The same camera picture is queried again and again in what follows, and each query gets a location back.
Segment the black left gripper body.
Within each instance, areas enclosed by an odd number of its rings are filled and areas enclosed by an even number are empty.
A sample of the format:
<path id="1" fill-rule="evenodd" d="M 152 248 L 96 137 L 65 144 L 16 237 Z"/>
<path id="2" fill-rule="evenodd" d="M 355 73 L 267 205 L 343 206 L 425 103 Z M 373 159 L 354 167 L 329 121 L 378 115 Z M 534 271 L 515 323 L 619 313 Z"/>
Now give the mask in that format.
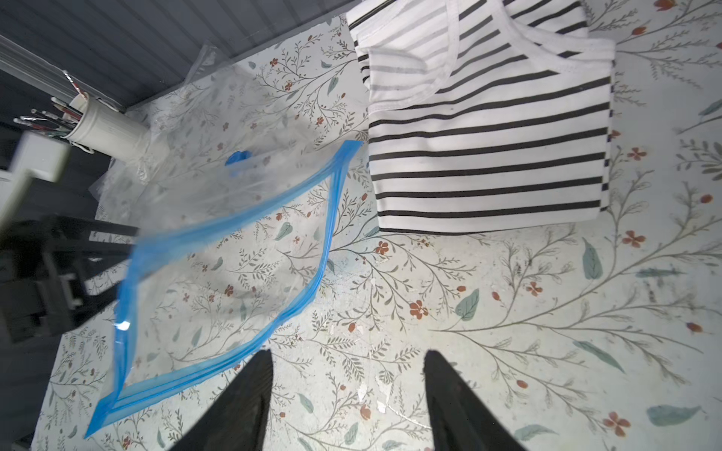
<path id="1" fill-rule="evenodd" d="M 138 229 L 99 220 L 46 216 L 1 231 L 1 342 L 60 336 L 118 299 L 118 285 L 92 294 L 94 277 L 126 261 L 131 244 L 97 242 L 93 232 L 133 237 Z"/>

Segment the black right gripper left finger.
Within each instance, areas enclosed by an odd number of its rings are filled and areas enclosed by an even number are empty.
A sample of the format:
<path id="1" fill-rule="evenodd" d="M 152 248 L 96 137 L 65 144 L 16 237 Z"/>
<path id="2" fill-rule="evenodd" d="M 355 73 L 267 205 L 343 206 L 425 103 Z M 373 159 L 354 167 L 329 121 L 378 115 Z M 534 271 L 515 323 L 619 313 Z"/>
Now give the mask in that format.
<path id="1" fill-rule="evenodd" d="M 263 449 L 273 382 L 272 353 L 259 351 L 172 450 Z"/>

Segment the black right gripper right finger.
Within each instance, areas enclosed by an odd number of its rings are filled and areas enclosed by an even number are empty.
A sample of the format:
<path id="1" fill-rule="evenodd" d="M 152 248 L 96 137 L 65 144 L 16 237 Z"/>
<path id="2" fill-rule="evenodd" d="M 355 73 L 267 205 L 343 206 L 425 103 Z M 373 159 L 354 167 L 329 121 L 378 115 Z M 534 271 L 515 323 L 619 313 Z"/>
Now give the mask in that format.
<path id="1" fill-rule="evenodd" d="M 434 449 L 524 451 L 439 351 L 424 358 Z"/>

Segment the clear vacuum bag blue zip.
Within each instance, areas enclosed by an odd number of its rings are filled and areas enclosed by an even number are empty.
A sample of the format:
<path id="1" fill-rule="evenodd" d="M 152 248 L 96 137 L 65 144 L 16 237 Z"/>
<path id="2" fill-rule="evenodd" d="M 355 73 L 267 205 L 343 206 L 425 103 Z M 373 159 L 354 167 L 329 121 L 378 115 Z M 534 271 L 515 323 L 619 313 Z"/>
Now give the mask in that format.
<path id="1" fill-rule="evenodd" d="M 103 181 L 103 219 L 138 232 L 90 433 L 243 362 L 314 300 L 362 147 L 325 143 L 214 45 L 179 96 Z M 225 166 L 239 150 L 253 156 Z"/>

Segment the black white striped garment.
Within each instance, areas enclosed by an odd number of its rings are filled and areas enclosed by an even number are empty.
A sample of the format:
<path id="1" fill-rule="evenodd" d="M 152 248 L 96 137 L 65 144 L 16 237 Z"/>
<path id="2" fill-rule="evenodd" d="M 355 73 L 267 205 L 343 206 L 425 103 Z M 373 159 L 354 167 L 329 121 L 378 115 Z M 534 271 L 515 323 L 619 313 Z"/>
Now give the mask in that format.
<path id="1" fill-rule="evenodd" d="M 577 1 L 364 1 L 348 11 L 369 92 L 383 232 L 589 221 L 609 203 L 615 44 Z"/>

